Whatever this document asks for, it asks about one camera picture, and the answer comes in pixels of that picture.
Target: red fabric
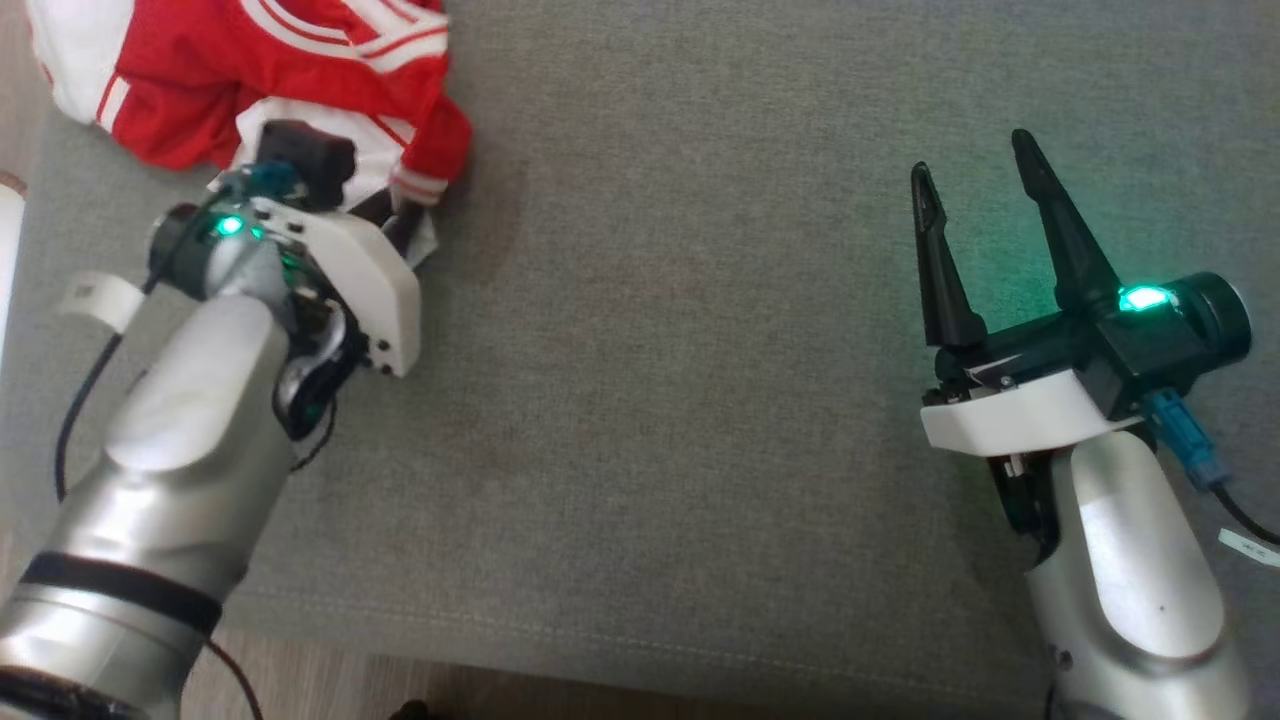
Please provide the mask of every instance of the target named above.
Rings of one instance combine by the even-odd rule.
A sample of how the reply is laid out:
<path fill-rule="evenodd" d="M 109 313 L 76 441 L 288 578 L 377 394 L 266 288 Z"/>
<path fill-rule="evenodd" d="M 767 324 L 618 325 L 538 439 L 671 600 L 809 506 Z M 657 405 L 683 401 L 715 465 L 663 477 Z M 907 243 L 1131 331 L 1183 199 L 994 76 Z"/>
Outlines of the red fabric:
<path fill-rule="evenodd" d="M 380 37 L 340 0 L 283 0 L 274 8 L 269 0 L 244 1 L 260 3 L 302 42 L 344 47 L 351 54 L 356 45 Z M 466 160 L 471 124 L 443 94 L 447 56 L 415 56 L 384 72 L 370 64 L 444 28 L 411 33 L 413 18 L 406 19 L 402 6 L 374 1 L 403 20 L 406 37 L 389 38 L 385 47 L 362 56 L 334 58 L 282 41 L 237 0 L 136 0 L 116 61 L 129 92 L 113 136 L 143 160 L 166 168 L 206 160 L 225 168 L 239 145 L 236 115 L 262 97 L 288 97 L 407 120 L 416 135 L 402 164 L 424 176 L 453 179 Z M 431 0 L 416 4 L 439 6 Z M 346 40 L 332 37 L 333 31 Z"/>

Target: clothing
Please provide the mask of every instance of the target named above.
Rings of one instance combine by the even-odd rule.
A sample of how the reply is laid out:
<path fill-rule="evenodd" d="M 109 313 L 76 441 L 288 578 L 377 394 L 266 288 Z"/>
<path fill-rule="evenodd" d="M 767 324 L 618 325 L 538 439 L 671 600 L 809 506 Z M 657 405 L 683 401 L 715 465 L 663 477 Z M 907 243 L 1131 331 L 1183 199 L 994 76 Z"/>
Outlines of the clothing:
<path fill-rule="evenodd" d="M 58 106 L 172 169 L 252 158 L 274 118 L 357 146 L 355 204 L 389 182 L 434 205 L 471 126 L 444 95 L 435 0 L 29 0 Z"/>

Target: green light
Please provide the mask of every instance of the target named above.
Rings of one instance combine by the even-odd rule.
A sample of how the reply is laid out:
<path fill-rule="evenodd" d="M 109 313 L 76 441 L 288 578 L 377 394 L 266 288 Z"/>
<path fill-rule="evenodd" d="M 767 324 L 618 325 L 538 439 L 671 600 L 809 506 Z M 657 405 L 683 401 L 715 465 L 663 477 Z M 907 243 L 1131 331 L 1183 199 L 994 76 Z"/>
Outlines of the green light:
<path fill-rule="evenodd" d="M 244 227 L 244 220 L 237 218 L 236 215 L 227 215 L 221 220 L 218 220 L 218 234 L 236 234 L 239 229 Z"/>
<path fill-rule="evenodd" d="M 1174 293 L 1162 287 L 1142 286 L 1120 293 L 1120 309 L 1125 313 L 1142 313 L 1172 301 Z"/>

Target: blue cable connector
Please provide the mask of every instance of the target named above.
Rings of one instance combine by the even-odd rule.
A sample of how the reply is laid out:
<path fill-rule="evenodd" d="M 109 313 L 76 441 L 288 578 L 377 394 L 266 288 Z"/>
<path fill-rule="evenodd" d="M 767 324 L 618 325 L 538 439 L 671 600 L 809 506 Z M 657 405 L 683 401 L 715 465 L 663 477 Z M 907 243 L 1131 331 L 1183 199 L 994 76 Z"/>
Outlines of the blue cable connector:
<path fill-rule="evenodd" d="M 1181 461 L 1197 492 L 1210 492 L 1213 486 L 1231 479 L 1231 471 L 1213 452 L 1213 443 L 1201 429 L 1190 407 L 1172 388 L 1157 389 L 1143 402 L 1142 415 Z"/>

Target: gray fabric surface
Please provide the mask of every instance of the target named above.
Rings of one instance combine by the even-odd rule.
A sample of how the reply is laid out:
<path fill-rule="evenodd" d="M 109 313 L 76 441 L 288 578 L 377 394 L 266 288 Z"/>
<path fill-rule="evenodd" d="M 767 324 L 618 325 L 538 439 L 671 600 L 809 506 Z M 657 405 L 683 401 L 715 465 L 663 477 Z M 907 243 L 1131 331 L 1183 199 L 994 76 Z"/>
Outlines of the gray fabric surface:
<path fill-rule="evenodd" d="M 992 327 L 1047 311 L 1018 126 L 1123 277 L 1210 268 L 1248 296 L 1252 357 L 1193 405 L 1240 503 L 1280 525 L 1276 4 L 451 9 L 476 142 L 422 273 L 421 364 L 349 384 L 232 623 L 669 692 L 1032 716 L 1033 548 L 983 462 L 929 451 L 916 418 L 931 354 L 908 196 L 927 159 Z M 55 318 L 67 278 L 141 278 L 152 218 L 207 174 L 46 132 L 0 416 L 24 532 L 54 518 L 52 439 L 106 337 Z M 147 306 L 76 465 L 187 309 Z M 1280 580 L 1178 489 L 1276 711 Z"/>

